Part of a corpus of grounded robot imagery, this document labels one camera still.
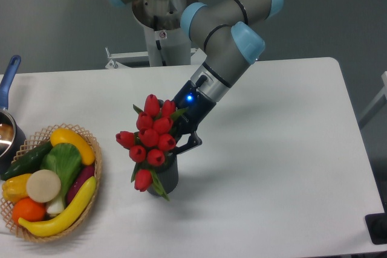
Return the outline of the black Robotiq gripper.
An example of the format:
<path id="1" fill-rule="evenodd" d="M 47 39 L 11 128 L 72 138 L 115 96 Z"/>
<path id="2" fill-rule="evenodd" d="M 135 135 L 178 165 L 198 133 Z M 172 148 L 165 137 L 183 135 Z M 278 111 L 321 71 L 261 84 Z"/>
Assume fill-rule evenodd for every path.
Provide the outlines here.
<path id="1" fill-rule="evenodd" d="M 169 151 L 170 155 L 179 155 L 202 145 L 202 139 L 196 130 L 216 103 L 199 92 L 190 80 L 178 91 L 173 101 L 178 109 L 186 109 L 185 113 L 177 119 L 177 136 L 189 134 L 185 144 L 175 146 Z"/>

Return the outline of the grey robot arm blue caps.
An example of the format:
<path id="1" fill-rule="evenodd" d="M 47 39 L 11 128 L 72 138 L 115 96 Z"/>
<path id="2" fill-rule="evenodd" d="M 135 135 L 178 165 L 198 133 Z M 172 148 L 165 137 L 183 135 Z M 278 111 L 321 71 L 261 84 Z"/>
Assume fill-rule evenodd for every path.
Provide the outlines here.
<path id="1" fill-rule="evenodd" d="M 150 66 L 189 64 L 192 44 L 206 55 L 174 97 L 176 106 L 185 109 L 177 134 L 189 137 L 174 154 L 201 144 L 199 123 L 264 51 L 265 43 L 252 24 L 279 13 L 284 4 L 284 0 L 225 0 L 209 7 L 198 0 L 109 1 L 118 7 L 131 4 L 144 29 Z"/>

